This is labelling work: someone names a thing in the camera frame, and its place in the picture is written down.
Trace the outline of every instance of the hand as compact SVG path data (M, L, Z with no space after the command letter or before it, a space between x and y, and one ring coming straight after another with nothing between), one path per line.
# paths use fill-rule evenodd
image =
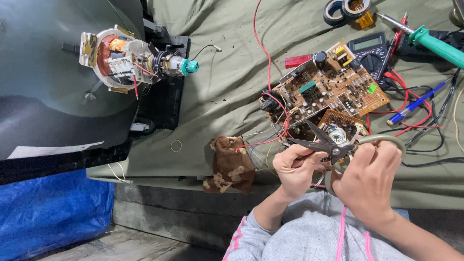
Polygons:
M282 192L290 201L302 197L311 187L314 170L324 170L321 163L327 157L326 152L315 152L301 145L294 144L282 153L277 153L272 161L276 169Z
M401 164L401 151L389 141L377 149L367 143L359 146L340 178L332 172L332 189L337 197L370 228L394 219L390 206L395 172Z

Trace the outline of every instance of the black capacitor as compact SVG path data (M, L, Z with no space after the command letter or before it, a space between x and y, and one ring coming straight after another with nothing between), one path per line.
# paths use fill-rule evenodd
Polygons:
M321 69L325 66L327 61L327 54L326 52L320 51L314 55L314 61L316 63L317 68Z

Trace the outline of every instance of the tape roll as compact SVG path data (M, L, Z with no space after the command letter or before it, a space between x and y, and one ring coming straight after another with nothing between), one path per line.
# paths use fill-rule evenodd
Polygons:
M356 19L361 18L363 15L367 13L369 8L371 7L371 0L362 0L362 3L364 6L362 8L357 8L357 10L351 9L350 4L354 0L343 0L342 3L342 16L347 20L347 21L353 21Z
M342 15L342 0L330 0L324 7L324 21L330 26L337 26L346 21ZM334 13L340 10L340 15L334 16Z

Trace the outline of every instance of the person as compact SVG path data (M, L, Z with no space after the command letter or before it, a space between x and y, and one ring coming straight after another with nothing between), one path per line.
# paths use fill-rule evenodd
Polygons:
M360 145L341 178L332 172L338 198L306 193L326 156L297 144L276 154L282 185L242 219L223 261L464 260L390 206L401 164L395 145Z

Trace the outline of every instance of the brown cloth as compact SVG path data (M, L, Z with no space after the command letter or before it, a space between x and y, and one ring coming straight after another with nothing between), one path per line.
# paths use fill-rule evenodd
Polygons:
M217 137L211 142L213 157L213 176L203 181L203 191L207 193L224 193L233 187L243 194L251 192L255 177L255 168L251 163L245 148L235 149L244 145L239 137Z

